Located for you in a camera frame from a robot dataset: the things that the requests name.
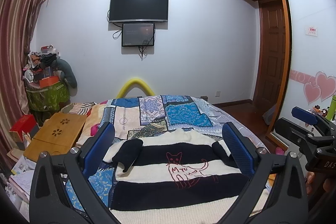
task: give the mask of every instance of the green thermos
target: green thermos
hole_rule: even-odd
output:
[[[330,103],[330,107],[328,110],[328,114],[326,116],[327,120],[331,121],[332,118],[334,117],[336,111],[336,95],[333,96],[331,103]]]

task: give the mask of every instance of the yellow foam tube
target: yellow foam tube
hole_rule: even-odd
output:
[[[142,87],[143,91],[145,92],[145,94],[147,96],[154,96],[154,92],[153,90],[149,87],[149,85],[147,85],[143,80],[139,79],[139,78],[132,78],[130,80],[128,80],[125,85],[123,85],[123,87],[121,88],[121,90],[119,91],[118,95],[117,95],[117,99],[118,98],[123,98],[124,95],[126,94],[126,91],[129,89],[130,86],[138,84],[139,86]]]

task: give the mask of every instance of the curtain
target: curtain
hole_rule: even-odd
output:
[[[0,165],[11,168],[7,152],[16,147],[8,131],[29,112],[22,68],[41,0],[0,0]]]

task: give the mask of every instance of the black and white striped sweater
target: black and white striped sweater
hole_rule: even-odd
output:
[[[195,130],[116,143],[104,161],[118,162],[110,210],[122,224],[216,223],[248,182],[223,140]]]

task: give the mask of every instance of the hand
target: hand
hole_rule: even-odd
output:
[[[314,179],[315,179],[315,173],[308,172],[307,173],[307,183],[306,183],[307,194],[311,193],[311,190],[312,190],[311,183],[314,181]],[[335,186],[335,179],[326,179],[323,184],[323,189],[328,193],[332,190],[334,186]]]

